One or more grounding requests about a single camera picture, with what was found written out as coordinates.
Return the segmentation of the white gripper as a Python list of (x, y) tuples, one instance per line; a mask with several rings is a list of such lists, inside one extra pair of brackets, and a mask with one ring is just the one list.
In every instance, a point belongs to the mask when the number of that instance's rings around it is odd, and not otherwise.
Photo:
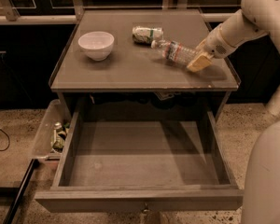
[(235, 52), (236, 47), (231, 46), (221, 33), (222, 25), (220, 24), (212, 30), (206, 39), (204, 39), (195, 48), (196, 50), (204, 50), (194, 57), (187, 65), (190, 72), (198, 72), (212, 64), (212, 58), (223, 59)]

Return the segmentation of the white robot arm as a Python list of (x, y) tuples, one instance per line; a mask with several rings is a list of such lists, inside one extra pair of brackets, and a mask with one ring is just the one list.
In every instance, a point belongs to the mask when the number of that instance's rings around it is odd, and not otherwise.
[(197, 72), (235, 52), (246, 41), (268, 35), (280, 54), (280, 0), (242, 0), (241, 8), (196, 47), (187, 69)]

